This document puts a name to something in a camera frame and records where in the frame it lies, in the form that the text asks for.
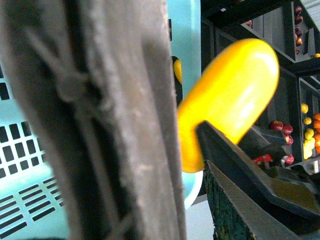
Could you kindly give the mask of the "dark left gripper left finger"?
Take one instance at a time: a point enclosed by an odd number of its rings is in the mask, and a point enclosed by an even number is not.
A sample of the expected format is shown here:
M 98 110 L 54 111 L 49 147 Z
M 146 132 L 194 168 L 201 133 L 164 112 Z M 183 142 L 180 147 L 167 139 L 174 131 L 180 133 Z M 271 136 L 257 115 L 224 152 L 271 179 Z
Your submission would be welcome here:
M 167 2 L 3 0 L 0 57 L 70 240 L 184 240 Z

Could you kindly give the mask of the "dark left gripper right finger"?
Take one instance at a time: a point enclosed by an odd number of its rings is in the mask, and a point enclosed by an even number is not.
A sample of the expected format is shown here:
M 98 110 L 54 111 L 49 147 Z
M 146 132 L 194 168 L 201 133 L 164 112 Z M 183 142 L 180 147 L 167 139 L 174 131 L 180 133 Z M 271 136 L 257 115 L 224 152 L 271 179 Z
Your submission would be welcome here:
M 320 176 L 288 166 L 284 135 L 252 127 L 239 144 L 196 127 L 216 240 L 317 240 Z

